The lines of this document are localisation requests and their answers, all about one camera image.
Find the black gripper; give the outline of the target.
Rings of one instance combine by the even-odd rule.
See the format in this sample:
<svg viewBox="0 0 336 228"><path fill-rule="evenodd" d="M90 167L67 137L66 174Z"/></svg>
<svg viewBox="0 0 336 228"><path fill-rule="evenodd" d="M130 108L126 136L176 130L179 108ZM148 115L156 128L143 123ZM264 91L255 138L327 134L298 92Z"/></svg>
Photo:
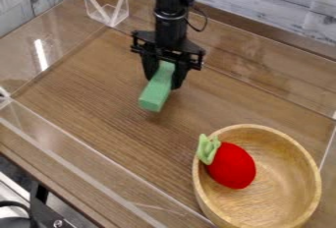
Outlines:
<svg viewBox="0 0 336 228"><path fill-rule="evenodd" d="M146 78L148 80L152 79L159 69L159 61L167 61L175 64L172 88L180 88L190 70L200 70L203 68L206 50L188 38L163 44L156 41L156 33L154 31L135 30L131 36L131 51L142 57Z"/></svg>

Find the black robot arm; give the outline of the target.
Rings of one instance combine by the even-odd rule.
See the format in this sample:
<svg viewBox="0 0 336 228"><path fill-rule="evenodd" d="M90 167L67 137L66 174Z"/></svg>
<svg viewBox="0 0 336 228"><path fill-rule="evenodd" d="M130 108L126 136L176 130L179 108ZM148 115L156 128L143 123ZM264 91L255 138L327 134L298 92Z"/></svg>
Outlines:
<svg viewBox="0 0 336 228"><path fill-rule="evenodd" d="M206 50L188 39L188 28L196 31L188 20L196 0L155 0L155 30L131 33L131 51L142 58L146 78L151 80L162 61L174 65L171 88L182 87L191 70L200 70Z"/></svg>

